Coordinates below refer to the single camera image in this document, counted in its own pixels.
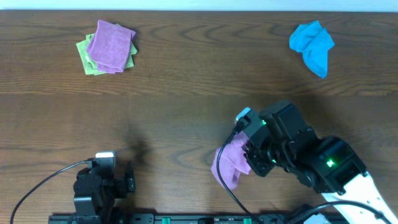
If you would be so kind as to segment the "purple microfiber cloth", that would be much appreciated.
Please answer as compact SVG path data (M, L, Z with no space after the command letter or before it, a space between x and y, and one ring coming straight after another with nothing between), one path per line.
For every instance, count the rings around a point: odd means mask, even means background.
M246 134L240 132L226 145L221 154L219 162L220 174L230 190L234 190L238 186L241 174L248 175L251 171L243 151L243 146L248 140Z

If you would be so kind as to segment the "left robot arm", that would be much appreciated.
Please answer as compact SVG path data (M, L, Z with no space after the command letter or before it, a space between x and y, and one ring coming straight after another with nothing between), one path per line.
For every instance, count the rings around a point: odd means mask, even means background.
M68 223L129 223L127 215L114 204L135 192L134 169L128 162L124 176L117 179L114 165L109 159L94 159L78 172L73 184L75 213Z

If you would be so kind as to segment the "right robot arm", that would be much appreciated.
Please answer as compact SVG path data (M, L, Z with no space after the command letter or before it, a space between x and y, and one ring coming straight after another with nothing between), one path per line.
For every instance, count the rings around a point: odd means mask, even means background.
M319 138L290 101L261 112L245 108L236 117L249 138L244 156L256 175L281 167L322 194L348 223L397 223L364 162L336 136Z

